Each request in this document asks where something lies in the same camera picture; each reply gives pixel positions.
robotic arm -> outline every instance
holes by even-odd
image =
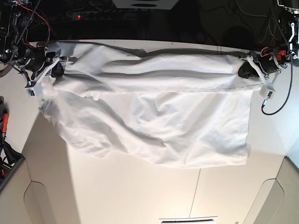
[[[61,62],[68,60],[58,57],[55,52],[46,53],[46,44],[31,46],[26,42],[28,27],[41,0],[36,0],[34,8],[30,8],[30,0],[5,0],[0,4],[0,63],[16,65],[27,82],[26,89],[31,96],[42,93],[40,81],[45,75],[60,77],[64,73]],[[244,58],[246,62],[239,69],[242,78],[259,77],[263,82],[261,94],[265,97],[262,112],[274,115],[286,104],[292,86],[293,66],[299,67],[299,0],[277,0],[277,5],[283,7],[276,17],[271,4],[272,17],[278,27],[283,41],[275,47],[265,47],[260,54],[251,52]],[[291,66],[291,83],[285,103],[274,113],[265,113],[263,108],[275,92],[273,83],[268,81],[269,74]]]
[[[262,80],[263,86],[260,94],[265,97],[265,100],[261,110],[265,115],[274,115],[283,109],[292,88],[293,66],[299,67],[299,0],[278,0],[277,4],[285,8],[277,18],[273,4],[271,4],[272,16],[283,42],[275,47],[263,48],[260,54],[250,53],[245,58],[247,62],[243,64],[238,73],[243,78],[259,77]],[[286,100],[277,111],[266,113],[263,108],[275,92],[273,83],[267,81],[269,74],[284,70],[288,66],[291,66],[291,80]]]
[[[0,62],[7,66],[15,64],[19,68],[14,67],[24,76],[27,82],[25,89],[31,96],[42,93],[40,81],[45,75],[62,76],[64,70],[60,62],[66,60],[65,57],[57,57],[55,52],[46,53],[49,38],[42,46],[35,47],[26,42],[25,37],[39,3],[40,0],[33,9],[29,8],[29,0],[7,0],[0,4]]]

black cable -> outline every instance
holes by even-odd
[[[198,0],[196,0],[196,3],[197,3],[197,5],[199,6],[199,9],[201,10],[201,11],[203,11],[203,12],[205,12],[204,11],[204,9],[202,8],[202,6],[201,6],[201,4],[200,4],[200,2],[198,1]],[[214,11],[214,10],[216,10],[216,9],[218,9],[218,8],[221,8],[221,7],[217,7],[217,8],[214,8],[214,9],[210,9],[210,10],[208,10],[208,11]],[[202,32],[202,34],[204,35],[204,38],[206,39],[206,36],[208,36],[209,38],[210,38],[210,40],[214,43],[214,45],[216,45],[216,46],[218,46],[218,43],[217,43],[217,41],[202,27],[202,24],[201,24],[201,22],[199,22],[199,26],[200,26],[200,30],[201,30],[201,32]]]
[[[245,14],[245,15],[248,15],[248,16],[251,16],[251,17],[263,17],[263,18],[268,18],[267,15],[253,15],[253,14],[246,13],[246,12],[243,11],[243,9],[241,8],[241,6],[239,5],[238,0],[235,0],[235,2],[237,3],[237,6],[238,6],[239,10],[240,10],[243,14]]]
[[[280,111],[284,108],[284,106],[286,105],[286,103],[287,103],[288,100],[289,100],[290,93],[291,93],[291,89],[292,89],[292,83],[293,83],[293,58],[292,58],[292,53],[291,53],[291,49],[290,49],[290,43],[287,41],[287,39],[286,39],[286,37],[285,37],[285,35],[284,35],[282,29],[280,28],[280,25],[279,25],[279,23],[278,23],[278,21],[277,21],[277,18],[276,18],[276,16],[275,16],[275,13],[274,13],[273,3],[272,3],[272,2],[271,2],[271,11],[272,11],[273,19],[274,19],[274,21],[275,21],[275,23],[276,23],[276,25],[277,25],[277,27],[278,27],[278,29],[279,29],[279,31],[280,31],[280,33],[281,33],[283,39],[284,39],[284,41],[285,41],[285,43],[286,43],[286,45],[287,45],[287,47],[288,47],[288,49],[289,49],[289,52],[290,52],[290,54],[291,54],[291,80],[290,80],[290,87],[289,87],[288,95],[287,95],[287,97],[286,97],[286,99],[285,99],[285,102],[282,104],[282,106],[281,106],[277,111],[275,111],[275,112],[273,112],[273,113],[266,113],[265,111],[263,111],[263,108],[265,107],[265,105],[262,104],[262,107],[261,107],[262,113],[263,113],[264,115],[268,115],[268,116],[277,114],[278,112],[280,112]]]
[[[223,9],[228,15],[230,15],[230,16],[234,16],[235,14],[239,17],[239,20],[249,29],[249,31],[252,33],[252,35],[254,35],[254,36],[256,36],[255,35],[255,32],[254,32],[254,30],[253,30],[253,28],[246,22],[246,21],[244,21],[244,19],[242,18],[242,16],[237,12],[237,10],[238,9],[240,9],[239,7],[238,7],[238,5],[237,4],[235,4],[235,5],[231,5],[231,2],[232,2],[232,0],[230,0],[229,2],[228,2],[228,7],[232,10],[232,13],[230,13],[228,10],[227,10],[227,8],[225,7],[225,6],[218,6],[218,7],[215,7],[215,8],[211,8],[211,9],[208,9],[208,10],[204,10],[203,9],[203,7],[202,7],[202,5],[201,5],[201,3],[200,3],[200,0],[196,0],[196,2],[197,2],[197,4],[198,4],[198,6],[200,7],[200,9],[201,9],[201,11],[202,12],[204,12],[204,13],[208,13],[208,12],[212,12],[212,11],[215,11],[215,10],[218,10],[218,9]],[[261,16],[261,17],[264,17],[264,18],[266,18],[266,21],[265,21],[265,24],[268,24],[268,20],[270,19],[269,18],[269,15],[270,15],[270,10],[269,10],[269,13],[268,13],[268,15],[267,15],[267,18],[266,18],[266,16]]]
[[[268,34],[268,25],[269,25],[269,20],[271,19],[271,9],[269,8],[267,19],[264,21],[260,31],[257,34],[257,42],[258,43],[263,43],[266,39],[266,36]]]
[[[9,61],[8,61],[7,63],[5,63],[5,64],[10,63],[10,61],[13,59],[13,57],[14,57],[14,55],[15,55],[15,47],[16,47],[16,46],[20,43],[20,41],[22,40],[22,38],[23,38],[23,36],[24,36],[24,33],[26,32],[26,29],[28,28],[28,26],[29,26],[29,24],[30,24],[30,22],[31,22],[31,20],[32,20],[32,18],[33,18],[33,16],[34,16],[34,13],[36,12],[36,9],[37,9],[37,7],[39,6],[39,4],[41,3],[41,1],[42,1],[42,0],[38,0],[38,1],[37,1],[36,6],[34,7],[33,11],[31,12],[31,15],[30,15],[29,19],[25,22],[24,29],[23,29],[21,35],[19,36],[19,39],[17,40],[17,42],[16,42],[16,44],[15,44],[15,46],[14,46],[14,48],[13,48],[13,53],[12,53],[12,55],[11,55]]]
[[[42,16],[44,17],[44,19],[45,19],[45,20],[47,21],[47,23],[49,24],[49,20],[48,20],[46,14],[45,14],[42,10],[40,10],[39,8],[37,8],[37,10],[40,12],[40,14],[42,14]]]
[[[9,65],[10,65],[11,67],[13,67],[15,70],[17,70],[18,72],[21,72],[21,70],[19,70],[19,69],[17,69],[16,67],[14,67],[11,63],[9,63],[8,66],[9,66]]]

wrinkled fabric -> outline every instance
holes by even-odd
[[[57,42],[70,57],[61,79],[43,80],[43,115],[69,148],[112,151],[172,168],[242,165],[257,79],[235,56],[137,56],[121,49]]]

robot end effector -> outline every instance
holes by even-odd
[[[62,76],[64,69],[61,62],[67,59],[56,56],[55,52],[46,53],[50,27],[40,15],[38,16],[48,25],[46,43],[42,46],[32,46],[26,41],[28,28],[32,23],[33,15],[36,14],[36,9],[30,9],[30,6],[29,0],[5,0],[0,3],[0,62],[12,66],[24,76],[27,82],[25,89],[29,95],[39,96],[42,93],[41,79],[45,75]]]
[[[282,33],[283,41],[278,42],[275,47],[263,48],[260,54],[250,53],[253,62],[264,76],[286,69],[291,63],[299,67],[299,0],[278,0],[277,4],[285,8],[278,19],[274,18]],[[249,62],[244,63],[239,69],[239,76],[260,77]]]

white cloth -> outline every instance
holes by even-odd
[[[238,77],[237,57],[141,57],[65,42],[50,49],[71,61],[61,79],[43,81],[40,109],[71,149],[173,168],[246,163],[251,96],[261,82]]]

